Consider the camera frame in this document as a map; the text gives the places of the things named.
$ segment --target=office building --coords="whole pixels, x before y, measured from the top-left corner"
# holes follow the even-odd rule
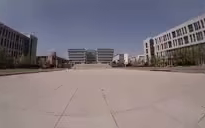
[[[156,57],[165,65],[205,64],[205,14],[148,38],[143,44],[145,59],[149,63]]]
[[[97,49],[97,62],[103,64],[111,64],[114,56],[114,49],[98,48]]]
[[[68,49],[69,60],[74,64],[86,63],[86,49]]]
[[[24,55],[28,64],[36,64],[37,37],[26,36],[0,22],[0,50],[6,57],[18,60]]]
[[[92,49],[68,49],[69,60],[74,64],[82,63],[112,63],[114,49],[98,48]]]

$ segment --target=building facade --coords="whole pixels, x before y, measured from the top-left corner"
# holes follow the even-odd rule
[[[28,64],[36,64],[37,37],[28,37],[0,22],[0,50],[6,57],[19,59],[23,55]]]
[[[145,60],[150,63],[155,56],[165,65],[205,64],[205,14],[148,38],[143,44]]]
[[[86,49],[68,49],[69,60],[74,64],[86,63]]]
[[[111,64],[114,56],[114,49],[98,48],[97,49],[97,62],[103,64]]]

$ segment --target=paved ground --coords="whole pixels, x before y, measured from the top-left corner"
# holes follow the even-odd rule
[[[205,128],[205,74],[93,69],[0,77],[0,128]]]

